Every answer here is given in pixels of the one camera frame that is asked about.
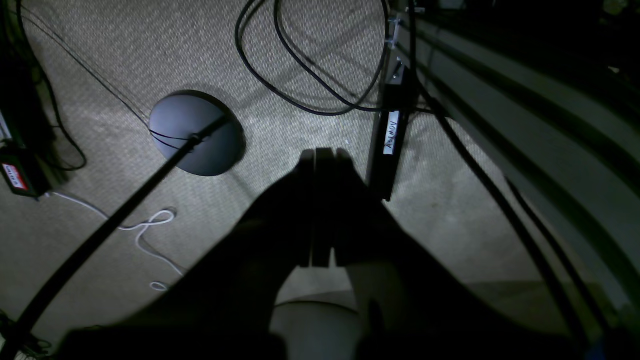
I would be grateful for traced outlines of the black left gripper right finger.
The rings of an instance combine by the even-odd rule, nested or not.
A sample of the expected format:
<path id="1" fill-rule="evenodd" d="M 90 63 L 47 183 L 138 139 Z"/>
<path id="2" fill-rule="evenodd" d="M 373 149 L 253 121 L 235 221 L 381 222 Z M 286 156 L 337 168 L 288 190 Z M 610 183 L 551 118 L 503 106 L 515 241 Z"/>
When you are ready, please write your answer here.
<path id="1" fill-rule="evenodd" d="M 536 331 L 502 315 L 408 235 L 373 196 L 349 153 L 336 151 L 345 205 L 336 248 L 365 335 L 357 360 L 585 360 L 572 335 Z"/>

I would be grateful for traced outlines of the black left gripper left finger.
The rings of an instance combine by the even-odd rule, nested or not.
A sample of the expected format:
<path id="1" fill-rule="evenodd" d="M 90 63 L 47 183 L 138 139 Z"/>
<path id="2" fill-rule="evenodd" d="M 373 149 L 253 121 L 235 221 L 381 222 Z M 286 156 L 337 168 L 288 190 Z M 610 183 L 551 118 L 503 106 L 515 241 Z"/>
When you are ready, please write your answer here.
<path id="1" fill-rule="evenodd" d="M 285 360 L 270 333 L 284 281 L 310 258 L 303 198 L 314 151 L 268 187 L 169 291 L 128 319 L 65 338 L 67 360 Z"/>

